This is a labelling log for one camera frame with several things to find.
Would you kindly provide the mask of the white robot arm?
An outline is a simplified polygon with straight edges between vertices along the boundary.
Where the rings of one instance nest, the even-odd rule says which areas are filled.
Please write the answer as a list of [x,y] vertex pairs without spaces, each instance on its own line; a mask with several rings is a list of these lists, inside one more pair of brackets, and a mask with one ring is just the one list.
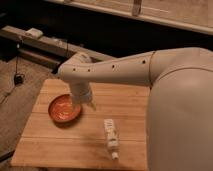
[[149,87],[148,171],[213,171],[212,51],[177,48],[97,63],[78,52],[58,75],[75,103],[92,101],[92,82]]

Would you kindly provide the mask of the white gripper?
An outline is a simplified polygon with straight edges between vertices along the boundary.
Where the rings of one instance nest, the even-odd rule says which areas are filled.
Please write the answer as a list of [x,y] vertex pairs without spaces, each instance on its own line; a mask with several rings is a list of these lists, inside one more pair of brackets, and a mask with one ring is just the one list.
[[96,105],[92,101],[91,87],[88,83],[70,84],[69,88],[73,103],[88,103],[87,105],[96,111]]

